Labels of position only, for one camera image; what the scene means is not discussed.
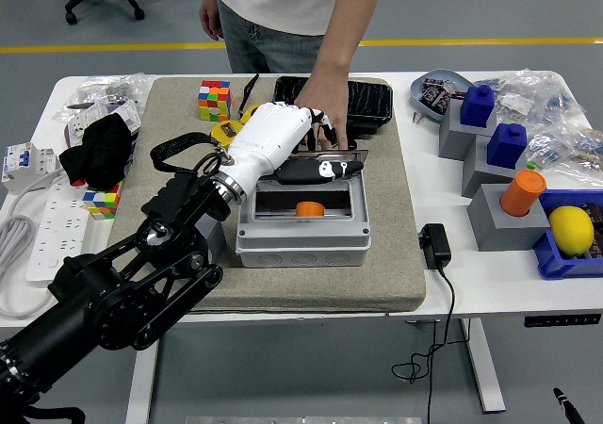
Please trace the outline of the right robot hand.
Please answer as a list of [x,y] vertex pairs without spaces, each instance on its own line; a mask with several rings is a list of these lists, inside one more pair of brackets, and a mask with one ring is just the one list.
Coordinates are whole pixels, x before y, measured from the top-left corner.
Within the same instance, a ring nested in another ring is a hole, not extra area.
[[553,394],[559,404],[561,405],[564,415],[569,423],[571,424],[584,424],[584,420],[581,417],[578,409],[573,403],[565,396],[562,390],[558,387],[553,388]]

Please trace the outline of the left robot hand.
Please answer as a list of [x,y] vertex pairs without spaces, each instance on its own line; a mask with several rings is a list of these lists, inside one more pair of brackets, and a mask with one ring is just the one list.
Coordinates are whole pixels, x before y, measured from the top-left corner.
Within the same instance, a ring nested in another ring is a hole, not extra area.
[[242,204],[264,176],[274,175],[281,185],[320,185],[361,171],[364,162],[354,159],[351,151],[292,155],[316,124],[332,131],[322,111],[283,102],[261,105],[228,147],[231,162],[213,177],[220,196],[228,204]]

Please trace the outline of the person's right hand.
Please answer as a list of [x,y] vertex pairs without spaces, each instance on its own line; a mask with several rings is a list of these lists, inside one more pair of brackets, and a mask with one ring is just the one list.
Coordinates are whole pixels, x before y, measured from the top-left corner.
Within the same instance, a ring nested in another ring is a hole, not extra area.
[[203,0],[199,8],[199,19],[202,29],[212,41],[223,39],[220,12],[216,0]]

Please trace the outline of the person's left hand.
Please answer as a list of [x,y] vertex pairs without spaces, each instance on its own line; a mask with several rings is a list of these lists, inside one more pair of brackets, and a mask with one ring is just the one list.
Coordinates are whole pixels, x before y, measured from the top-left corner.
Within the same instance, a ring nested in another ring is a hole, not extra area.
[[337,148],[347,151],[349,148],[347,137],[348,102],[347,73],[321,70],[316,66],[298,95],[295,104],[322,110],[333,126]]

